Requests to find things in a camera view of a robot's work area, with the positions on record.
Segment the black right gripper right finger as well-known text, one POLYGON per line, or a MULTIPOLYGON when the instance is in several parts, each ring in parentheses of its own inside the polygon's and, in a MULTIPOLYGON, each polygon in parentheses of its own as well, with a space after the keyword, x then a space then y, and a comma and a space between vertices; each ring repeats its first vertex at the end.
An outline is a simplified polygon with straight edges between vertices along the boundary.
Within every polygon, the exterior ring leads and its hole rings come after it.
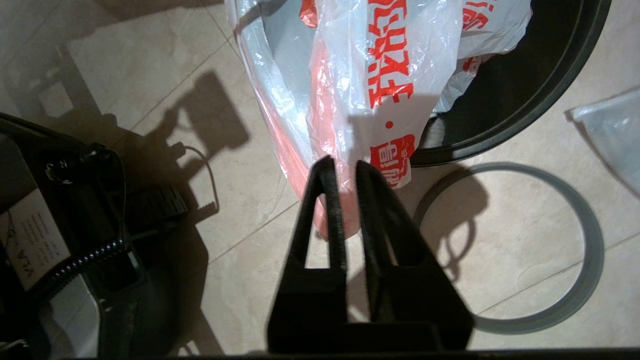
POLYGON ((464 351, 474 320, 378 169, 356 164, 356 193, 374 340, 392 351, 464 351))

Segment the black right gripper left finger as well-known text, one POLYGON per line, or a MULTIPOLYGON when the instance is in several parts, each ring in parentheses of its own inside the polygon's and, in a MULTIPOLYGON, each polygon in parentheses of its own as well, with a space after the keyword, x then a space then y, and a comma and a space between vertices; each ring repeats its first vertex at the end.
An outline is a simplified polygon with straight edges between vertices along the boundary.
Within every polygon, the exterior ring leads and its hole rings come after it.
POLYGON ((344 347, 346 248, 335 162, 318 160, 310 175, 267 325, 270 353, 338 353, 344 347), (329 266, 306 268, 318 197, 326 203, 329 266))

